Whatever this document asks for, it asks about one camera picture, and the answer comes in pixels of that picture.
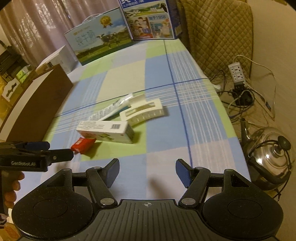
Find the person's left hand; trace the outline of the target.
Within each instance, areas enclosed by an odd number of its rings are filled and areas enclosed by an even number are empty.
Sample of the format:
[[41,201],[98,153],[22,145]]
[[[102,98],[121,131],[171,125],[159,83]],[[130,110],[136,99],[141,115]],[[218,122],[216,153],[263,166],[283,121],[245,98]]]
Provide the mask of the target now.
[[13,208],[16,201],[16,192],[21,189],[20,181],[25,175],[21,171],[6,171],[9,173],[10,191],[4,195],[5,205],[8,208]]

